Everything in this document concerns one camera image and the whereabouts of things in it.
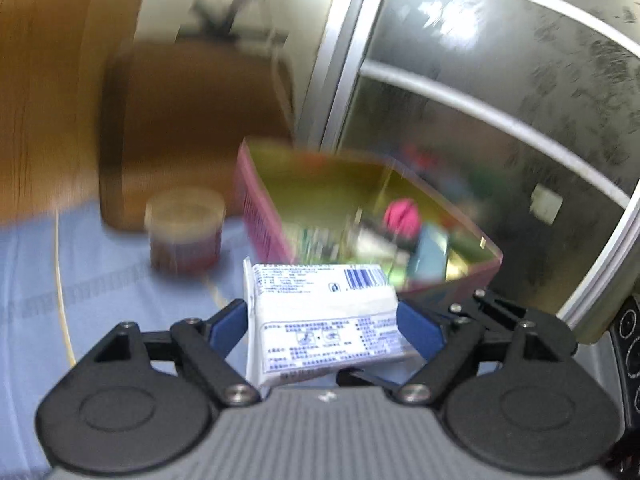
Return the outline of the white tissue pack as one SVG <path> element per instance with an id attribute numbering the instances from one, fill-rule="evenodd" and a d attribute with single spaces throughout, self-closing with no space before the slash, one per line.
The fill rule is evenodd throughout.
<path id="1" fill-rule="evenodd" d="M 377 264 L 246 259 L 243 273 L 245 377 L 259 390 L 418 355 L 400 333 L 396 290 Z"/>

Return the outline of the light blue case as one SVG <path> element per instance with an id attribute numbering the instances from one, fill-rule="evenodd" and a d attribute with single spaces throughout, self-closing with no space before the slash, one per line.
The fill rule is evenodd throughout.
<path id="1" fill-rule="evenodd" d="M 408 278 L 416 282 L 440 282 L 446 278 L 449 234 L 435 223 L 424 223 L 416 250 L 408 263 Z"/>

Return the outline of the red paper cup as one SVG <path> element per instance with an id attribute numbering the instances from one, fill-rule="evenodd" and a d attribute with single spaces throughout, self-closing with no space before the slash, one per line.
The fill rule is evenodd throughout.
<path id="1" fill-rule="evenodd" d="M 219 261 L 226 203 L 210 188 L 173 188 L 145 206 L 152 267 L 175 275 L 200 274 Z"/>

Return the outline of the pink fuzzy cloth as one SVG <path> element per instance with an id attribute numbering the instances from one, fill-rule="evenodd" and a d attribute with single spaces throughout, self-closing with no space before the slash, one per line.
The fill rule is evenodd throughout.
<path id="1" fill-rule="evenodd" d="M 387 231 L 402 238 L 416 238 L 421 229 L 418 206 L 410 198 L 393 200 L 383 216 Z"/>

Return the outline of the blue table cloth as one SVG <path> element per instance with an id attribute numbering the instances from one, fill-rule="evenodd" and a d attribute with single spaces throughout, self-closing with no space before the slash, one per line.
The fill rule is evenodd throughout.
<path id="1" fill-rule="evenodd" d="M 2 478 L 47 474 L 35 411 L 71 359 L 122 321 L 152 332 L 209 318 L 242 297 L 242 262 L 253 256 L 238 218 L 224 225 L 220 263 L 201 278 L 154 272 L 146 236 L 107 228 L 95 204 L 2 228 Z"/>

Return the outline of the pink tin box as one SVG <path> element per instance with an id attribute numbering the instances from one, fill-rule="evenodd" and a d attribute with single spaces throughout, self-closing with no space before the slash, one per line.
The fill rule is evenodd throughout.
<path id="1" fill-rule="evenodd" d="M 434 188 L 407 170 L 363 154 L 296 150 L 264 139 L 242 142 L 236 189 L 247 234 L 261 263 L 377 264 L 400 298 L 463 300 L 486 287 L 502 263 L 501 250 Z M 408 263 L 416 238 L 386 230 L 393 200 L 418 206 L 421 228 L 449 234 L 446 278 L 416 282 Z"/>

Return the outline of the black speaker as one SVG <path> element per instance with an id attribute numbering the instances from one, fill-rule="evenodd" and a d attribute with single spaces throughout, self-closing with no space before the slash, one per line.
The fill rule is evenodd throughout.
<path id="1" fill-rule="evenodd" d="M 619 479 L 639 478 L 639 295 L 628 296 L 608 332 L 622 393 L 623 435 L 610 454 Z"/>

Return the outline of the frosted glass sliding door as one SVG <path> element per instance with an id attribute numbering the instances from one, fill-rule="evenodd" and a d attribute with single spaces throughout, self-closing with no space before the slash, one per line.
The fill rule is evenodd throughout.
<path id="1" fill-rule="evenodd" d="M 330 0 L 297 137 L 385 154 L 596 341 L 639 278 L 639 0 Z"/>

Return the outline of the wooden board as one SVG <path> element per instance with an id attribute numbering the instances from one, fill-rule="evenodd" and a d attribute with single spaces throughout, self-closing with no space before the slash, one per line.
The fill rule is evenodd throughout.
<path id="1" fill-rule="evenodd" d="M 134 36 L 142 0 L 1 0 L 1 220 L 98 194 L 106 62 Z"/>

